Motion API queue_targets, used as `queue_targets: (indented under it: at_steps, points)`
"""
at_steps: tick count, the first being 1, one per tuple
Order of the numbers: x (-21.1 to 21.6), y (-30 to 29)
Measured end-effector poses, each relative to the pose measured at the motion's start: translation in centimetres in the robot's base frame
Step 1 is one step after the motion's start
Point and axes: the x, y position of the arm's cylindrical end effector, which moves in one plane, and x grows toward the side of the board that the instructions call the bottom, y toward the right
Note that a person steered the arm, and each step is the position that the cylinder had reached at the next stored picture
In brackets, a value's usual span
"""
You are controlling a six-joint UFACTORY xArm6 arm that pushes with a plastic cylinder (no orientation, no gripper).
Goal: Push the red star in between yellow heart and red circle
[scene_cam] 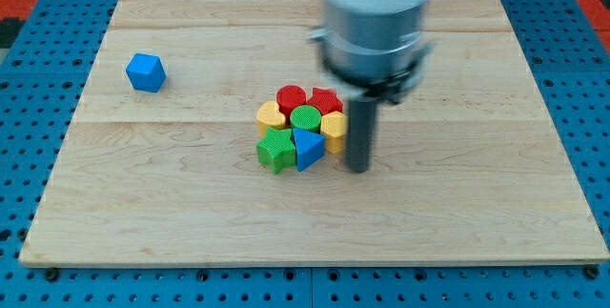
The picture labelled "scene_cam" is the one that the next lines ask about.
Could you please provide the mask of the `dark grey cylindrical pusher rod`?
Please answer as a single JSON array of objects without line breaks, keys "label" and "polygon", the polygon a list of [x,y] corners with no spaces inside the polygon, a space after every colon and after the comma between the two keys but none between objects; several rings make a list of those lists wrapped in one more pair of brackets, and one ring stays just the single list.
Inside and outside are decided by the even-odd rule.
[{"label": "dark grey cylindrical pusher rod", "polygon": [[369,170],[376,130],[377,102],[370,97],[349,100],[344,163],[352,173]]}]

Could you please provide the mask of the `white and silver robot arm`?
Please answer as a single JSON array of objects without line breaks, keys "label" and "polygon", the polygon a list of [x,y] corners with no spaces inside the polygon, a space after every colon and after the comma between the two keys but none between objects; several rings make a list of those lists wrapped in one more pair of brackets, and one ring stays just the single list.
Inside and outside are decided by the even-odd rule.
[{"label": "white and silver robot arm", "polygon": [[422,38],[428,0],[322,0],[312,33],[324,74],[345,93],[344,164],[369,170],[377,107],[400,104],[421,81],[432,45]]}]

